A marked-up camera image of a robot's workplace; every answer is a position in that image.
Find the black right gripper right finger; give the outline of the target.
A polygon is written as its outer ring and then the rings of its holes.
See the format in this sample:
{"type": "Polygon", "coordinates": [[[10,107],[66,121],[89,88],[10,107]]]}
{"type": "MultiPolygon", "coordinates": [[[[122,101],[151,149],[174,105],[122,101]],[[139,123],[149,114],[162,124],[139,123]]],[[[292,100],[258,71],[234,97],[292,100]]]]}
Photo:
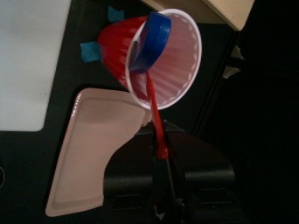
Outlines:
{"type": "Polygon", "coordinates": [[[230,160],[176,124],[164,124],[182,178],[182,224],[245,224],[230,160]]]}

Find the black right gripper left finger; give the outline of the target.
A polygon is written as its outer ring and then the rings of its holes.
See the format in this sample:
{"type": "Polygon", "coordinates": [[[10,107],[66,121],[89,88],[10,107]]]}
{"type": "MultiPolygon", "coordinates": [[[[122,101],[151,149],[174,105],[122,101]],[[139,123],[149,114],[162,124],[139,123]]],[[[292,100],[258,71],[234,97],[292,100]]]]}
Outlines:
{"type": "Polygon", "coordinates": [[[105,173],[105,224],[155,224],[154,131],[142,128],[117,150],[105,173]]]}

